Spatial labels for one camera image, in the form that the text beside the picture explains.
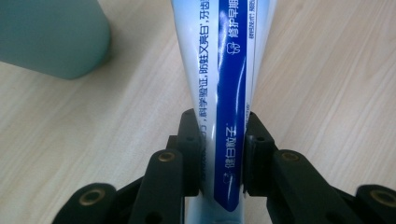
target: wooden table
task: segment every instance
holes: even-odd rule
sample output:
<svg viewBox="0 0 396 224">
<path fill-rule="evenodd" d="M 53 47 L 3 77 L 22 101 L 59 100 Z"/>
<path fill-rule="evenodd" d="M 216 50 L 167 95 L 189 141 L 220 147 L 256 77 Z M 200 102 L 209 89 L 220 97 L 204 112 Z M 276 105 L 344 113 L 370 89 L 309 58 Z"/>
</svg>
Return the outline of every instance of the wooden table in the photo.
<svg viewBox="0 0 396 224">
<path fill-rule="evenodd" d="M 192 107 L 169 0 L 100 1 L 109 62 L 62 80 L 0 63 L 0 223 L 51 223 L 92 182 L 117 189 Z M 328 182 L 396 189 L 396 2 L 279 0 L 252 110 Z M 262 198 L 247 223 L 270 223 Z"/>
</svg>

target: black plastic part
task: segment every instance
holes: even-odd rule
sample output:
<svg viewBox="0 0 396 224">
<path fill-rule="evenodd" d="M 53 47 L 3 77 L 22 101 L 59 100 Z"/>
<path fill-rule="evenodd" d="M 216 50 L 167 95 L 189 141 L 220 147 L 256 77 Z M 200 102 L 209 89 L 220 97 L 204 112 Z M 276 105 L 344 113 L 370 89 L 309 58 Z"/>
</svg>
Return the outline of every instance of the black plastic part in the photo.
<svg viewBox="0 0 396 224">
<path fill-rule="evenodd" d="M 344 200 L 344 202 L 350 207 L 352 208 L 355 212 L 355 197 L 353 197 L 352 195 L 343 192 L 342 190 L 332 187 L 337 193 L 338 195 Z"/>
<path fill-rule="evenodd" d="M 294 223 L 362 223 L 302 154 L 290 150 L 275 152 L 272 177 Z"/>
<path fill-rule="evenodd" d="M 116 211 L 114 219 L 110 223 L 127 223 L 131 215 L 134 202 L 136 201 L 137 192 L 143 182 L 143 177 L 138 178 L 133 183 L 117 191 L 117 199 L 114 205 Z"/>
<path fill-rule="evenodd" d="M 169 135 L 166 149 L 177 149 L 177 135 Z"/>
<path fill-rule="evenodd" d="M 183 155 L 184 196 L 197 196 L 200 186 L 202 136 L 193 109 L 185 111 L 180 120 L 176 149 Z"/>
<path fill-rule="evenodd" d="M 366 223 L 396 223 L 396 191 L 378 185 L 361 186 L 355 202 Z"/>
<path fill-rule="evenodd" d="M 244 148 L 244 191 L 250 196 L 267 196 L 271 188 L 272 155 L 277 151 L 274 138 L 254 113 L 247 123 Z"/>
<path fill-rule="evenodd" d="M 108 184 L 90 184 L 76 191 L 59 211 L 54 224 L 108 223 L 113 218 L 116 190 Z"/>
<path fill-rule="evenodd" d="M 267 196 L 267 210 L 273 224 L 294 223 L 294 216 L 276 185 Z"/>
<path fill-rule="evenodd" d="M 174 149 L 152 155 L 128 223 L 183 223 L 182 162 L 181 153 Z"/>
</svg>

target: toothpaste tube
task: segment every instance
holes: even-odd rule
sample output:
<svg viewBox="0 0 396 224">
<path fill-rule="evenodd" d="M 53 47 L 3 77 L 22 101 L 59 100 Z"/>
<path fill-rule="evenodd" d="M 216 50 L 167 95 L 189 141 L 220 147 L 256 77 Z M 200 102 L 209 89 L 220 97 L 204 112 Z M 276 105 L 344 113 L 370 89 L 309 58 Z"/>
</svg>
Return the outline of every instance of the toothpaste tube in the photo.
<svg viewBox="0 0 396 224">
<path fill-rule="evenodd" d="M 245 131 L 276 0 L 172 0 L 195 116 L 205 139 L 201 193 L 187 223 L 243 223 Z"/>
</svg>

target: blue label stripe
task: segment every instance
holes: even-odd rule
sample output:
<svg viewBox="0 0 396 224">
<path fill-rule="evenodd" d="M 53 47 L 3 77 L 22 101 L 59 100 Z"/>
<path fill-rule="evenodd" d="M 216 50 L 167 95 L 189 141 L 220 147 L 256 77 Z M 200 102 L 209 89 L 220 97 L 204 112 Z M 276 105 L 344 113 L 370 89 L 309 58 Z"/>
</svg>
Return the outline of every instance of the blue label stripe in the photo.
<svg viewBox="0 0 396 224">
<path fill-rule="evenodd" d="M 239 204 L 245 134 L 248 4 L 219 1 L 219 83 L 215 200 L 232 212 Z"/>
</svg>

